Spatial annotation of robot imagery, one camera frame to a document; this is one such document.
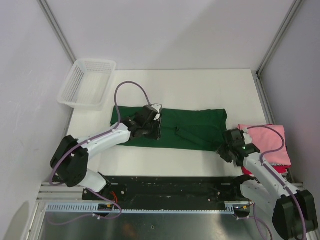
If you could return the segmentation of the green t shirt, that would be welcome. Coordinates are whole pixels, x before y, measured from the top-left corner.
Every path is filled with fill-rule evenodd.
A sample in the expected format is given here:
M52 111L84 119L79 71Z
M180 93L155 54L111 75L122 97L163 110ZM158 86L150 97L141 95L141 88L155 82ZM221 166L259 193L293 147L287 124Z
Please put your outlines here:
M161 136L135 138L123 146L215 152L225 143L227 130L225 109L181 110L164 108L161 111Z

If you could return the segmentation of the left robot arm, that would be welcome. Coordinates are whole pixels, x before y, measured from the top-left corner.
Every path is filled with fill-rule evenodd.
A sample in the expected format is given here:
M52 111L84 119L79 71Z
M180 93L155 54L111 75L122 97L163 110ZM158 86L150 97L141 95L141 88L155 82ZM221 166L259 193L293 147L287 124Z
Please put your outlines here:
M90 189L98 199L105 200L111 193L109 183L101 173L90 170L88 162L114 146L140 137L158 140L161 137L161 121L159 113L146 119L126 117L106 132L88 138L77 139L68 135L62 139L50 161L53 174L58 175L67 187Z

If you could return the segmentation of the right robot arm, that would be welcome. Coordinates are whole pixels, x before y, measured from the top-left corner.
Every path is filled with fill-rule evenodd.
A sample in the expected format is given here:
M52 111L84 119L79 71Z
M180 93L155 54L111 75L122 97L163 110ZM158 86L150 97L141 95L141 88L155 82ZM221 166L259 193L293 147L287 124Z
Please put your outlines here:
M313 195L285 180L254 144L229 142L217 153L227 163L235 162L253 174L240 176L239 183L230 188L230 194L237 201L250 199L270 214L273 227L282 239L305 240L308 233L318 229Z

